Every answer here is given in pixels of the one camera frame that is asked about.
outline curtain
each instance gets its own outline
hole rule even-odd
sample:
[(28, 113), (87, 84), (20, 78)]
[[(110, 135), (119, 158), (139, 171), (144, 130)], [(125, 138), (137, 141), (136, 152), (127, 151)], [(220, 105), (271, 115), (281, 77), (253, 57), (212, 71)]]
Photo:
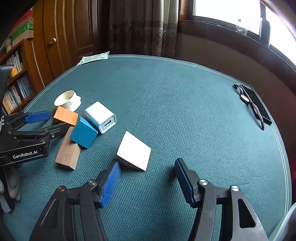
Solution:
[(179, 0), (111, 0), (110, 53), (173, 58)]

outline usb port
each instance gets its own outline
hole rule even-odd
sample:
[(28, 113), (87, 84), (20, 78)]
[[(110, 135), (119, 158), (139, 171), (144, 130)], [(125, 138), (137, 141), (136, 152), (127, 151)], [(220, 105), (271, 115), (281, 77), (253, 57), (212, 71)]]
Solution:
[(111, 123), (111, 120), (108, 121), (106, 124), (104, 124), (104, 126), (107, 126), (107, 125), (109, 125), (110, 123)]

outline window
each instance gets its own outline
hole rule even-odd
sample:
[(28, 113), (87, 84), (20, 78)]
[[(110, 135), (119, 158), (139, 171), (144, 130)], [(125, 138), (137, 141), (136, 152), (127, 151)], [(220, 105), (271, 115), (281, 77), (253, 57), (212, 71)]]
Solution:
[(269, 8), (266, 19), (270, 22), (270, 44), (281, 51), (296, 65), (296, 41), (282, 20)]
[(239, 25), (259, 35), (259, 0), (194, 0), (193, 15)]

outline brass door knob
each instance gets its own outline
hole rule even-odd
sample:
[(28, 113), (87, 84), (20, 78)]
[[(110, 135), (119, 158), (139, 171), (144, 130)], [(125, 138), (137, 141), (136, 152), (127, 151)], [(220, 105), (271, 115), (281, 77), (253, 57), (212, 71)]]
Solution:
[(56, 42), (56, 38), (52, 38), (50, 41), (49, 41), (49, 44), (54, 44)]

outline white usb charger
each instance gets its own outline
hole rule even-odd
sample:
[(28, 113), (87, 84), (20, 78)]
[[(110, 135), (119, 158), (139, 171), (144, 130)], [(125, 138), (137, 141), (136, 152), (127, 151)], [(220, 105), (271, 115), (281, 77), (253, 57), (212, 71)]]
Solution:
[(116, 116), (100, 102), (96, 102), (85, 109), (84, 114), (86, 119), (101, 134), (104, 134), (116, 124)]

